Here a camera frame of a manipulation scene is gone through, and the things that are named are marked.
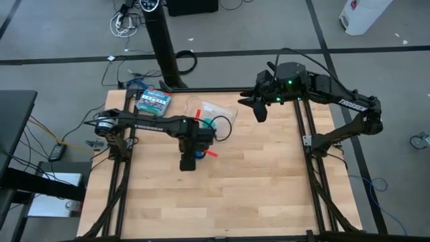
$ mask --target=butcher block table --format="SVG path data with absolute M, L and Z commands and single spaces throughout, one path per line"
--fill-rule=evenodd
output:
M 105 108 L 122 110 L 125 94 L 109 91 Z M 293 103 L 268 107 L 266 122 L 258 123 L 251 108 L 237 103 L 238 93 L 176 93 L 165 117 L 184 114 L 192 96 L 238 108 L 231 137 L 210 147 L 218 158 L 207 155 L 195 171 L 182 172 L 176 138 L 137 130 L 121 238 L 284 236 L 310 229 L 318 233 Z M 311 108 L 317 132 L 335 128 L 328 106 L 311 103 Z M 329 153 L 342 157 L 337 149 Z M 107 155 L 98 156 L 93 166 Z M 324 158 L 324 164 L 333 202 L 360 229 L 345 165 L 334 157 Z M 107 160 L 91 172 L 78 235 L 86 233 L 104 209 L 113 166 Z M 322 211 L 329 229 L 324 202 Z

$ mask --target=black metal frame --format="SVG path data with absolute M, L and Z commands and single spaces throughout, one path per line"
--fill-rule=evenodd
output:
M 249 90 L 251 88 L 252 87 L 183 88 L 183 89 L 174 89 L 172 91 L 172 93 L 241 92 L 241 91 Z M 124 110 L 129 110 L 132 98 L 138 98 L 142 95 L 142 93 L 143 93 L 143 90 L 127 89 L 126 90 L 126 100 L 124 102 Z M 309 102 L 304 102 L 304 106 L 305 106 L 307 118 L 309 120 L 308 123 L 309 123 L 310 132 L 311 132 L 311 135 L 313 135 L 316 133 L 316 128 L 315 128 L 314 120 L 312 117 L 312 110 L 310 109 Z M 133 107 L 133 108 L 134 108 L 133 113 L 137 114 L 138 110 L 136 109 L 136 107 Z M 300 130 L 300 137 L 298 137 L 298 139 L 300 139 L 299 142 L 302 142 L 302 136 L 306 135 L 306 130 L 304 127 L 302 113 L 300 111 L 300 104 L 297 101 L 294 102 L 294 108 L 296 111 L 297 121 L 298 121 L 298 125 L 299 125 L 299 130 Z M 134 137 L 135 132 L 136 132 L 135 128 L 132 128 L 130 130 L 130 137 L 129 137 L 130 139 L 135 138 Z M 310 175 L 310 173 L 314 173 L 313 164 L 312 164 L 312 154 L 310 154 L 308 152 L 308 149 L 306 149 L 305 146 L 303 146 L 303 151 L 304 151 L 304 158 L 306 161 L 307 172 L 308 172 L 308 175 Z M 325 173 L 323 161 L 322 161 L 322 159 L 317 159 L 316 162 L 318 165 L 318 169 L 320 171 L 319 176 L 320 176 L 320 180 L 322 182 L 322 186 L 323 186 L 325 192 L 329 195 L 330 194 L 329 183 L 327 181 L 327 175 Z M 118 161 L 118 160 L 114 161 L 114 170 L 112 171 L 112 178 L 111 178 L 110 190 L 109 190 L 109 196 L 108 196 L 107 202 L 109 202 L 112 199 L 112 195 L 116 190 L 120 163 L 121 163 L 121 161 Z M 124 174 L 123 175 L 129 176 L 130 175 L 130 168 L 131 168 L 131 161 L 126 161 L 125 166 L 126 167 L 124 168 Z M 310 187 L 310 189 L 312 192 L 312 200 L 314 203 L 316 221 L 317 221 L 319 232 L 321 233 L 321 232 L 327 231 L 326 230 L 326 224 L 324 223 L 324 219 L 323 219 L 323 211 L 321 209 L 320 199 L 319 199 L 319 195 L 318 195 L 317 191 L 312 186 Z M 118 216 L 117 216 L 116 229 L 115 229 L 114 236 L 117 236 L 119 238 L 121 237 L 122 224 L 124 221 L 126 196 L 127 196 L 127 193 L 125 191 L 121 195 L 120 205 L 119 205 L 119 209 L 118 209 Z M 329 220 L 330 220 L 330 225 L 331 225 L 332 231 L 338 231 L 337 222 L 335 220 L 335 217 L 333 216 L 332 212 L 329 209 L 327 209 L 327 212 L 329 215 Z M 111 218 L 109 217 L 103 226 L 103 231 L 102 231 L 101 236 L 106 237 L 109 235 L 110 223 L 111 223 Z M 132 241 L 136 241 L 136 242 L 137 241 L 147 241 L 147 242 L 149 242 L 149 241 L 178 241 L 179 242 L 179 241 L 226 241 L 227 239 L 228 239 L 228 241 L 311 241 L 312 237 L 313 237 L 312 231 L 307 231 L 307 235 L 294 235 L 294 236 L 186 238 L 186 239 L 122 239 L 121 241 L 129 241 L 129 242 L 132 242 Z

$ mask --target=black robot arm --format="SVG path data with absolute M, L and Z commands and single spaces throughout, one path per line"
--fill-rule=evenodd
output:
M 257 75 L 254 89 L 241 93 L 247 97 L 239 103 L 252 107 L 258 122 L 267 117 L 266 105 L 309 99 L 319 104 L 338 104 L 355 110 L 358 115 L 346 124 L 330 133 L 304 137 L 305 145 L 311 146 L 315 155 L 327 155 L 327 150 L 352 136 L 360 134 L 377 134 L 382 131 L 381 106 L 376 97 L 366 97 L 357 90 L 348 90 L 338 80 L 306 71 L 299 63 L 283 63 L 277 68 L 273 63 L 268 66 L 276 73 L 276 77 L 265 70 Z
M 117 109 L 106 110 L 99 115 L 95 133 L 104 137 L 110 145 L 110 159 L 129 160 L 130 146 L 120 138 L 119 133 L 127 128 L 135 127 L 143 130 L 165 132 L 179 140 L 181 171 L 196 170 L 196 151 L 207 151 L 213 144 L 215 130 L 200 128 L 199 122 L 187 116 L 158 118 L 141 114 L 133 114 Z

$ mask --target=small box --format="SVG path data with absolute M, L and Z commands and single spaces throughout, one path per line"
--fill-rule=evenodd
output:
M 169 107 L 171 96 L 164 94 L 161 91 L 145 90 L 136 103 L 139 111 L 154 114 L 157 117 L 163 117 Z

